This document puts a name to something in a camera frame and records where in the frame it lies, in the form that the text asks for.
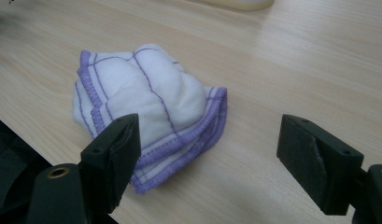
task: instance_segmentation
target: light wood tabletop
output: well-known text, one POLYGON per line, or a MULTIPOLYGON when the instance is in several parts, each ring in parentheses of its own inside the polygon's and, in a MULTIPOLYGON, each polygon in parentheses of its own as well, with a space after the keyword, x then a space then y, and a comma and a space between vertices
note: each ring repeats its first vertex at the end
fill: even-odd
POLYGON ((52 164, 91 142, 72 120, 79 54, 155 43, 228 88, 223 136, 158 188, 129 187, 120 223, 350 223, 327 217, 276 157, 281 116, 310 119, 382 163, 382 0, 0 0, 0 120, 52 164))

